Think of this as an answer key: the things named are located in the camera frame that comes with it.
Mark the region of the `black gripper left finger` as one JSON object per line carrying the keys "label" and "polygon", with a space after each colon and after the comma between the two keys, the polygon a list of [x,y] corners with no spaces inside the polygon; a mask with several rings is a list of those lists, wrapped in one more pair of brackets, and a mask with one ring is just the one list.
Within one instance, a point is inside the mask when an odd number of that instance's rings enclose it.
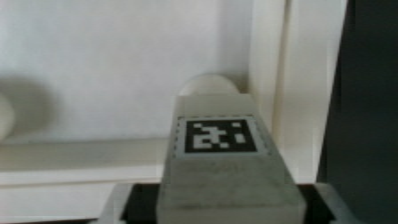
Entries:
{"label": "black gripper left finger", "polygon": [[156,224],[157,183],[115,185],[95,224]]}

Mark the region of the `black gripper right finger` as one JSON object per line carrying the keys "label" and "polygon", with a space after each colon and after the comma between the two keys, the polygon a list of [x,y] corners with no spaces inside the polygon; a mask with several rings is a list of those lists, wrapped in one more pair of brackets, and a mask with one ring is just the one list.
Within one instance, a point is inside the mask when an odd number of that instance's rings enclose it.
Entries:
{"label": "black gripper right finger", "polygon": [[330,184],[298,184],[298,189],[307,204],[303,224],[362,224]]}

